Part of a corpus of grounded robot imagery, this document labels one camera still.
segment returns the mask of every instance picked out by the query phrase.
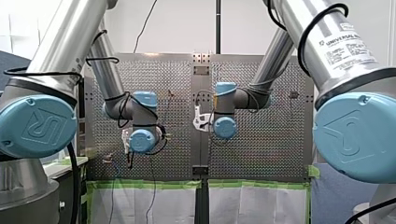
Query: robotic arm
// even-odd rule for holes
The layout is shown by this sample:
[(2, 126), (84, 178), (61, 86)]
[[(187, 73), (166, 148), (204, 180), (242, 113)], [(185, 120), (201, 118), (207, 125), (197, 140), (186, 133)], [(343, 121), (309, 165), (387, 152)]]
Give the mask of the robotic arm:
[(119, 122), (119, 128), (126, 125), (120, 124), (121, 119), (132, 120), (134, 132), (129, 138), (129, 148), (132, 152), (148, 153), (165, 135), (163, 127), (157, 125), (157, 95), (152, 91), (135, 91), (132, 95), (124, 91), (115, 65), (118, 59), (111, 55), (113, 50), (110, 41), (106, 30), (101, 27), (93, 41), (87, 63), (92, 66), (105, 98), (102, 110), (105, 116)]
[(396, 182), (396, 93), (378, 88), (396, 76), (396, 69), (375, 59), (347, 21), (344, 4), (328, 0), (268, 3), (284, 26), (279, 23), (281, 27), (247, 88), (217, 83), (213, 132), (230, 139), (236, 133), (235, 109), (269, 105), (271, 85), (287, 66), (295, 46), (300, 66), (319, 90), (313, 135), (320, 154), (351, 178)]
[(162, 135), (157, 131), (156, 94), (125, 92), (116, 66), (103, 60), (112, 53), (108, 37), (96, 35), (105, 11), (116, 3), (62, 1), (25, 77), (11, 78), (0, 98), (0, 126), (7, 127), (0, 129), (1, 154), (43, 158), (70, 143), (77, 128), (75, 86), (88, 53), (106, 114), (117, 120), (134, 118), (131, 150), (154, 148)]

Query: power cord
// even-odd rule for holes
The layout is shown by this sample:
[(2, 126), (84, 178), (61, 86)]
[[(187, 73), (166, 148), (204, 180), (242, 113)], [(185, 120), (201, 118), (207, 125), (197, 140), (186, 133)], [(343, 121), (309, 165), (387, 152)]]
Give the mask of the power cord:
[(27, 67), (19, 67), (19, 68), (12, 68), (5, 70), (3, 73), (4, 75), (7, 76), (13, 76), (13, 77), (46, 77), (46, 76), (55, 76), (55, 77), (60, 77), (60, 76), (72, 76), (72, 77), (77, 77), (78, 80), (76, 80), (77, 85), (82, 79), (82, 75), (77, 72), (42, 72), (42, 73), (21, 73), (21, 71), (26, 71)]
[(139, 45), (140, 36), (143, 34), (143, 32), (144, 32), (145, 29), (146, 29), (146, 25), (148, 24), (149, 17), (151, 16), (152, 10), (154, 9), (155, 5), (157, 4), (157, 1), (158, 1), (158, 0), (154, 0), (153, 4), (152, 4), (152, 6), (151, 6), (151, 10), (149, 11), (148, 16), (146, 17), (145, 23), (143, 24), (142, 31), (140, 31), (140, 34), (137, 36), (136, 44), (134, 45), (134, 53), (136, 53), (137, 46)]
[(152, 206), (154, 205), (155, 202), (155, 196), (156, 196), (156, 191), (157, 191), (157, 181), (155, 179), (155, 174), (154, 174), (154, 167), (152, 165), (152, 159), (151, 157), (148, 157), (148, 161), (149, 161), (149, 166), (150, 166), (150, 170), (151, 170), (151, 176), (152, 176), (152, 180), (154, 182), (154, 193), (152, 195), (152, 200), (151, 200), (151, 204), (148, 207), (148, 211), (146, 212), (146, 224), (149, 224), (149, 211), (151, 211)]
[(384, 201), (384, 202), (382, 202), (382, 203), (376, 204), (376, 205), (374, 205), (374, 206), (372, 206), (372, 207), (369, 207), (369, 208), (367, 208), (367, 209), (365, 209), (365, 210), (359, 212), (358, 214), (355, 214), (353, 217), (350, 217), (350, 218), (346, 221), (345, 224), (352, 224), (352, 223), (354, 223), (356, 220), (358, 220), (359, 217), (362, 217), (362, 216), (364, 216), (364, 215), (366, 215), (366, 214), (369, 214), (369, 213), (371, 213), (371, 212), (374, 212), (374, 211), (376, 211), (376, 210), (378, 210), (378, 209), (381, 209), (381, 208), (383, 208), (383, 207), (389, 206), (389, 205), (394, 204), (394, 203), (396, 203), (396, 198), (393, 198), (393, 199)]
[[(101, 32), (99, 32), (95, 38), (92, 41), (92, 44), (94, 44), (96, 42), (96, 40), (99, 39), (100, 36), (107, 34), (107, 30), (102, 30)], [(116, 57), (104, 57), (104, 58), (87, 58), (85, 59), (85, 62), (87, 63), (87, 65), (89, 67), (92, 67), (91, 63), (92, 61), (105, 61), (105, 60), (111, 60), (113, 63), (119, 63), (120, 59), (116, 58)]]
[(110, 224), (111, 223), (111, 219), (113, 219), (113, 213), (114, 213), (114, 185), (116, 183), (116, 179), (120, 176), (120, 168), (117, 166), (117, 164), (114, 161), (112, 161), (111, 163), (113, 164), (114, 168), (116, 169), (117, 174), (114, 176), (113, 185), (111, 187), (111, 212), (110, 212), (110, 218), (108, 219), (108, 224)]
[(273, 10), (271, 9), (271, 5), (272, 5), (272, 0), (268, 0), (268, 3), (267, 3), (268, 15), (270, 15), (271, 20), (279, 28), (281, 28), (282, 30), (286, 31), (286, 27), (282, 23), (280, 23), (280, 19), (279, 19), (279, 15), (277, 14), (277, 11), (276, 11), (277, 20), (275, 19), (274, 14), (273, 14)]
[(77, 157), (74, 151), (72, 143), (67, 145), (67, 151), (69, 152), (70, 162), (72, 165), (72, 176), (73, 176), (73, 205), (72, 205), (72, 215), (70, 219), (71, 224), (77, 222), (78, 208), (79, 208), (79, 171), (77, 164)]

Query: black cable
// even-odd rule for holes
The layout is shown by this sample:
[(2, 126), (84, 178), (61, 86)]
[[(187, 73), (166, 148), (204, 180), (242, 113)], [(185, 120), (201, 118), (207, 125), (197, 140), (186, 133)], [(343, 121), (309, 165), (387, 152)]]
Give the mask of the black cable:
[(140, 31), (140, 34), (137, 36), (136, 44), (134, 45), (134, 53), (136, 53), (137, 46), (139, 45), (140, 36), (143, 34), (143, 32), (144, 32), (145, 29), (146, 29), (146, 25), (148, 24), (149, 17), (151, 16), (152, 10), (154, 9), (155, 5), (157, 4), (157, 1), (158, 1), (158, 0), (154, 0), (154, 3), (153, 3), (152, 6), (151, 6), (151, 10), (149, 11), (148, 16), (146, 17), (145, 23), (143, 24), (142, 31)]
[(119, 106), (119, 117), (117, 118), (117, 126), (118, 126), (119, 128), (123, 128), (123, 127), (125, 127), (125, 126), (129, 123), (129, 120), (128, 120), (128, 119), (127, 119), (123, 124), (120, 123), (121, 120), (124, 119), (124, 117), (122, 116), (122, 113), (124, 112), (124, 110), (125, 110), (125, 108), (126, 108), (126, 105), (127, 105), (128, 102), (129, 102), (129, 98), (131, 97), (131, 93), (128, 92), (128, 91), (126, 91), (126, 92), (124, 93), (124, 95), (125, 95), (126, 97), (125, 97), (125, 100), (124, 100), (123, 104), (120, 104), (120, 106)]
[(72, 216), (70, 223), (76, 224), (78, 216), (78, 204), (79, 204), (79, 171), (77, 165), (77, 158), (73, 149), (72, 143), (67, 145), (67, 150), (70, 156), (70, 162), (72, 164), (72, 176), (73, 176), (73, 205), (72, 205)]
[(301, 69), (309, 76), (309, 72), (306, 69), (306, 66), (304, 64), (304, 48), (305, 48), (305, 43), (306, 39), (308, 38), (309, 34), (311, 33), (312, 29), (320, 22), (326, 15), (333, 13), (334, 10), (338, 10), (337, 8), (340, 7), (344, 10), (344, 15), (347, 17), (349, 14), (349, 8), (347, 5), (343, 3), (335, 3), (328, 8), (324, 9), (323, 11), (319, 12), (318, 15), (314, 17), (314, 19), (308, 24), (308, 26), (305, 28), (303, 31), (301, 37), (300, 37), (300, 43), (297, 48), (297, 59), (298, 59), (298, 64), (300, 65)]
[(39, 72), (39, 73), (20, 73), (21, 71), (26, 71), (27, 67), (19, 67), (5, 70), (3, 73), (7, 76), (13, 77), (44, 77), (44, 76), (74, 76), (78, 77), (76, 85), (83, 79), (82, 75), (77, 72)]
[(120, 59), (118, 59), (116, 57), (88, 58), (88, 59), (85, 59), (85, 62), (87, 63), (87, 65), (92, 67), (92, 65), (90, 63), (91, 61), (105, 61), (105, 60), (112, 60), (113, 63), (119, 63), (120, 62)]
[(277, 21), (276, 18), (274, 17), (274, 13), (271, 9), (271, 4), (272, 4), (272, 0), (268, 0), (267, 3), (267, 9), (268, 9), (268, 15), (270, 15), (271, 20), (282, 30), (286, 31), (286, 27), (280, 23), (280, 21)]
[(95, 38), (93, 39), (92, 44), (94, 44), (94, 43), (96, 42), (96, 40), (99, 39), (99, 37), (100, 37), (101, 35), (104, 35), (104, 34), (107, 34), (107, 30), (102, 30), (101, 32), (99, 32), (99, 33), (95, 36)]
[(155, 152), (152, 152), (152, 153), (146, 153), (146, 155), (148, 155), (148, 156), (155, 156), (155, 155), (157, 155), (158, 153), (160, 153), (161, 151), (163, 151), (163, 149), (166, 147), (167, 144), (168, 144), (168, 139), (165, 138), (165, 141), (164, 141), (164, 143), (163, 143), (163, 146), (162, 146), (158, 151), (155, 151)]
[(117, 174), (116, 174), (116, 176), (114, 176), (113, 186), (111, 187), (111, 211), (110, 211), (110, 218), (108, 219), (108, 224), (110, 224), (111, 220), (113, 219), (113, 213), (114, 213), (114, 185), (116, 183), (117, 177), (120, 175), (119, 167), (116, 165), (116, 163), (114, 163), (114, 161), (111, 162), (111, 163), (113, 164), (114, 168), (116, 169)]
[(391, 205), (391, 204), (393, 204), (393, 203), (396, 203), (396, 198), (393, 198), (393, 199), (384, 201), (384, 202), (382, 202), (382, 203), (376, 204), (376, 205), (374, 205), (374, 206), (372, 206), (372, 207), (369, 207), (369, 208), (367, 208), (367, 209), (365, 209), (365, 210), (359, 212), (358, 214), (355, 214), (354, 216), (350, 217), (350, 218), (346, 221), (346, 224), (352, 224), (354, 221), (358, 220), (359, 217), (362, 217), (362, 216), (364, 216), (364, 215), (366, 215), (366, 214), (369, 214), (369, 213), (371, 213), (371, 212), (374, 212), (374, 211), (376, 211), (376, 210), (378, 210), (378, 209), (381, 209), (381, 208), (383, 208), (383, 207), (389, 206), (389, 205)]
[(111, 211), (110, 211), (110, 218), (108, 219), (108, 224), (111, 223), (111, 219), (113, 219), (114, 213), (114, 185), (116, 183), (116, 179), (113, 179), (113, 186), (111, 187)]
[(157, 191), (157, 182), (155, 180), (154, 168), (152, 166), (151, 157), (148, 157), (148, 160), (149, 160), (149, 166), (150, 166), (150, 170), (151, 170), (152, 180), (154, 181), (154, 193), (152, 195), (151, 205), (149, 206), (148, 211), (146, 212), (146, 224), (149, 223), (149, 211), (151, 210), (152, 206), (154, 205), (156, 191)]

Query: silver metal arm tube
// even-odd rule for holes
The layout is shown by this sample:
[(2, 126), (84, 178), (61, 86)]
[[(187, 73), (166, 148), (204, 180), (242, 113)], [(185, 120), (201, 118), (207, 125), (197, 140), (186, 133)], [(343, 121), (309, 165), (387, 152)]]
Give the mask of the silver metal arm tube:
[[(107, 6), (107, 0), (63, 0), (27, 72), (79, 73)], [(18, 78), (74, 97), (76, 77)]]
[[(105, 27), (101, 26), (99, 32), (103, 30), (105, 30)], [(112, 57), (113, 55), (114, 52), (110, 40), (107, 34), (104, 33), (92, 44), (89, 58), (104, 59)], [(92, 60), (90, 64), (92, 65), (92, 70), (100, 91), (105, 98), (104, 110), (107, 115), (112, 119), (119, 119), (120, 111), (122, 111), (123, 118), (132, 119), (132, 104), (125, 104), (127, 96), (122, 86), (119, 70), (114, 62), (112, 60)]]
[[(274, 80), (286, 68), (293, 50), (294, 45), (289, 34), (278, 28), (249, 87), (245, 91), (236, 91), (233, 100), (235, 108), (261, 109), (268, 105), (270, 94), (266, 92), (271, 90)], [(247, 91), (253, 95), (259, 105), (251, 99)]]
[[(114, 55), (110, 40), (106, 33), (100, 35), (91, 46), (88, 58), (108, 58)], [(90, 61), (93, 72), (96, 76), (100, 91), (105, 100), (120, 97), (124, 94), (119, 70), (111, 60)]]
[[(306, 69), (319, 90), (316, 108), (335, 95), (386, 77), (396, 76), (395, 68), (379, 64), (367, 49), (343, 10), (329, 10), (328, 0), (273, 0), (273, 6), (285, 23), (288, 33), (302, 49)], [(302, 35), (318, 19), (306, 40)]]

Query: pegboard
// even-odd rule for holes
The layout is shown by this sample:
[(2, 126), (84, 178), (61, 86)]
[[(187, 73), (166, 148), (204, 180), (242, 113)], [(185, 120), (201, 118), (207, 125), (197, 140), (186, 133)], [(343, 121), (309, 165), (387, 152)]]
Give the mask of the pegboard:
[[(212, 85), (246, 86), (260, 61), (246, 56), (212, 57)], [(236, 136), (209, 141), (209, 178), (304, 181), (312, 146), (313, 84), (292, 58), (272, 91), (272, 105), (258, 113), (236, 110)]]
[[(191, 167), (194, 157), (199, 155), (191, 143), (191, 138), (197, 136), (192, 126), (194, 92), (191, 92), (191, 86), (196, 85), (192, 83), (192, 55), (120, 54), (118, 57), (125, 90), (155, 91), (159, 121), (172, 134), (166, 149), (151, 157), (156, 179), (192, 179)], [(212, 84), (216, 80), (234, 81), (239, 86), (246, 86), (261, 59), (262, 56), (212, 55), (211, 75), (203, 80)], [(152, 179), (148, 156), (135, 155), (133, 170), (127, 168), (121, 130), (115, 120), (104, 117), (101, 111), (104, 100), (97, 83), (94, 79), (86, 81), (86, 86), (92, 86), (91, 92), (86, 92), (92, 93), (92, 100), (86, 102), (86, 125), (92, 126), (87, 127), (87, 132), (92, 134), (87, 133), (86, 138), (92, 137), (95, 152), (90, 161), (89, 178), (114, 178), (117, 170), (102, 162), (105, 155), (114, 153), (115, 163), (120, 169), (118, 177)], [(299, 92), (299, 97), (290, 99), (290, 91)], [(200, 146), (200, 150), (207, 150), (210, 155), (205, 158), (208, 160), (209, 177), (303, 180), (311, 155), (311, 95), (313, 84), (307, 81), (293, 59), (286, 73), (276, 81), (274, 103), (269, 109), (257, 114), (236, 111), (238, 134), (234, 139), (225, 146), (216, 146), (212, 141), (209, 145)]]

